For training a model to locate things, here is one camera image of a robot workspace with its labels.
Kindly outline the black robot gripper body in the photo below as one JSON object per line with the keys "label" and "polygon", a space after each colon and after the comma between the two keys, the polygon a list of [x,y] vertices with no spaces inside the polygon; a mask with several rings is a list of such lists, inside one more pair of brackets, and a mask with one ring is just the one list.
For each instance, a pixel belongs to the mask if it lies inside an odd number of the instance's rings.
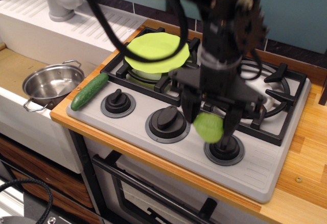
{"label": "black robot gripper body", "polygon": [[243,110],[242,118],[259,118],[264,110],[263,96],[249,87],[239,75],[242,57],[233,63],[201,59],[198,68],[178,68],[169,72],[180,94],[184,86],[202,91],[202,101],[228,111],[232,107]]}

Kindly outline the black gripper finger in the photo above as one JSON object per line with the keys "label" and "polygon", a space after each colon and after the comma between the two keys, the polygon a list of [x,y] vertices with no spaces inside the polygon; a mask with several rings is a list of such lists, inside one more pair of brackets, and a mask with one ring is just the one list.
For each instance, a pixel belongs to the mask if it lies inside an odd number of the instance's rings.
{"label": "black gripper finger", "polygon": [[199,114],[202,101],[202,91],[190,86],[184,86],[181,93],[181,107],[185,119],[193,123]]}
{"label": "black gripper finger", "polygon": [[223,123],[224,133],[221,139],[222,150],[236,150],[237,142],[232,135],[239,126],[242,114],[243,110],[238,107],[232,107],[226,112]]}

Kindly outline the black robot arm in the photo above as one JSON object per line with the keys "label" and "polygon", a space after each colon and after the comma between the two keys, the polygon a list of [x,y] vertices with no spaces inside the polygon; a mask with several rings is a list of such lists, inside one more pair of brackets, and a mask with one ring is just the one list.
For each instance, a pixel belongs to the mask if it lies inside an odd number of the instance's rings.
{"label": "black robot arm", "polygon": [[[180,0],[168,0],[179,18],[181,38],[187,38],[187,20]],[[241,61],[266,36],[260,0],[190,0],[203,21],[200,66],[178,68],[170,77],[181,88],[185,118],[193,122],[202,101],[225,108],[224,134],[213,149],[227,153],[237,149],[232,134],[245,115],[260,117],[263,98],[241,78]]]}

